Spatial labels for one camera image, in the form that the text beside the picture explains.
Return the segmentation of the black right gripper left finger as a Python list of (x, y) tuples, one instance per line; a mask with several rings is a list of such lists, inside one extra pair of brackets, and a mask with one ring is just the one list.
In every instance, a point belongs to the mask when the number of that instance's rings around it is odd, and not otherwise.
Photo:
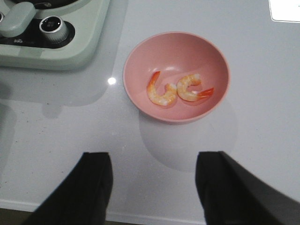
[(103, 225), (112, 186), (109, 154), (85, 152), (69, 175), (23, 224)]

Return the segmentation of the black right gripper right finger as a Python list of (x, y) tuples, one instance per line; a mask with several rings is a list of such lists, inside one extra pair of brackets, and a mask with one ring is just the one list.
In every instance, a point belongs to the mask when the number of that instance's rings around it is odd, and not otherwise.
[(223, 151), (199, 152), (195, 184), (208, 225), (298, 225), (300, 204)]

